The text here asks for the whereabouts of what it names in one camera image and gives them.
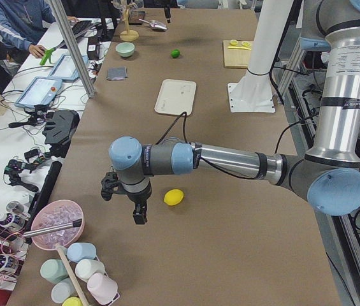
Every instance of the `green cup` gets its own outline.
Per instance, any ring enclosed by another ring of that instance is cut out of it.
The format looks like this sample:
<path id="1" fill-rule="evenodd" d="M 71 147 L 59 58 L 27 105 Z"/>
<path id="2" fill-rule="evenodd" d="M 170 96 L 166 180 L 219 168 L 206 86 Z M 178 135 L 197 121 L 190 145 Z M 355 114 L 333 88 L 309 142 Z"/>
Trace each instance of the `green cup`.
<path id="1" fill-rule="evenodd" d="M 52 284 L 58 284 L 68 277 L 64 264 L 59 259 L 48 259 L 40 269 L 41 276 Z"/>

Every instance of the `bowl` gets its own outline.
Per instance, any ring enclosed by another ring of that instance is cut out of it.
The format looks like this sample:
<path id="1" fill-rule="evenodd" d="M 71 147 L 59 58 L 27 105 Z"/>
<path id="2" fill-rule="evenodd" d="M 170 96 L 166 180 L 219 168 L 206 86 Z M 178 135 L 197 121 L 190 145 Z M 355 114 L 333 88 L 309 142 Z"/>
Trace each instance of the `bowl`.
<path id="1" fill-rule="evenodd" d="M 69 247 L 76 242 L 85 227 L 82 208 L 71 200 L 58 200 L 49 203 L 34 218 L 31 224 L 31 230 L 47 228 L 49 226 L 59 225 L 82 219 L 82 225 L 79 228 L 64 229 L 53 233 L 32 237 L 32 242 L 42 250 L 55 250 L 56 245 Z"/>
<path id="2" fill-rule="evenodd" d="M 134 44 L 133 43 L 119 43 L 116 46 L 116 52 L 121 57 L 129 57 L 134 53 Z"/>

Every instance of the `blue jacket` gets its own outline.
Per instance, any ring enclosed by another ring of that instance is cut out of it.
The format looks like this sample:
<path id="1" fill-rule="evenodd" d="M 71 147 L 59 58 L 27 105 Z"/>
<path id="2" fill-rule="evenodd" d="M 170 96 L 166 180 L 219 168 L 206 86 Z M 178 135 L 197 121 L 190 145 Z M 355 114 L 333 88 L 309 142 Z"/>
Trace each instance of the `blue jacket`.
<path id="1" fill-rule="evenodd" d="M 44 0 L 0 0 L 0 35 L 8 48 L 28 50 L 36 45 L 46 31 L 43 20 L 55 22 Z"/>

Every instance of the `keyboard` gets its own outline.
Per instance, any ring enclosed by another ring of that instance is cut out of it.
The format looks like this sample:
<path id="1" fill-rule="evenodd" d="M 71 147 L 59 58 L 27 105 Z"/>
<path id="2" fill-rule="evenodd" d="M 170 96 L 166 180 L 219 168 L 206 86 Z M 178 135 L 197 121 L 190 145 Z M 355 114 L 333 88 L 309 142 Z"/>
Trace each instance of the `keyboard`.
<path id="1" fill-rule="evenodd" d="M 95 27 L 99 23 L 93 24 L 90 20 L 82 20 L 80 22 L 77 22 L 72 27 L 72 33 L 74 37 L 80 37 L 85 35 L 85 33 L 92 27 Z"/>

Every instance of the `brown table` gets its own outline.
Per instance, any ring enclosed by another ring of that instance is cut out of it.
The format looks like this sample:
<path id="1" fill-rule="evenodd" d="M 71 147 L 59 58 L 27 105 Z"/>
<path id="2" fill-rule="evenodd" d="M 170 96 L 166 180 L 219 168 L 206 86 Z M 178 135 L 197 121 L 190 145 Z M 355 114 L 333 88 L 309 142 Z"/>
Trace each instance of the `brown table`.
<path id="1" fill-rule="evenodd" d="M 147 10 L 153 18 L 163 21 L 163 10 Z M 209 169 L 155 177 L 144 226 L 134 224 L 126 196 L 100 197 L 111 142 L 130 135 L 155 143 L 172 123 L 174 117 L 154 112 L 167 78 L 197 83 L 190 141 L 273 153 L 287 125 L 283 107 L 274 114 L 230 113 L 227 102 L 227 83 L 245 71 L 223 68 L 222 40 L 253 40 L 256 25 L 250 10 L 172 10 L 166 33 L 133 27 L 140 38 L 132 57 L 120 58 L 116 42 L 109 49 L 52 200 L 82 206 L 86 225 L 79 241 L 97 247 L 119 285 L 118 306 L 340 304 L 313 210 L 281 187 Z M 181 51 L 178 59 L 170 57 L 174 48 Z M 106 81 L 107 68 L 119 66 L 129 78 Z M 170 135 L 181 137 L 181 124 Z M 280 152 L 295 153 L 290 135 Z M 175 207 L 162 201 L 172 188 L 185 193 Z M 48 258 L 57 253 L 31 247 L 9 306 L 54 305 L 53 285 L 39 275 Z"/>

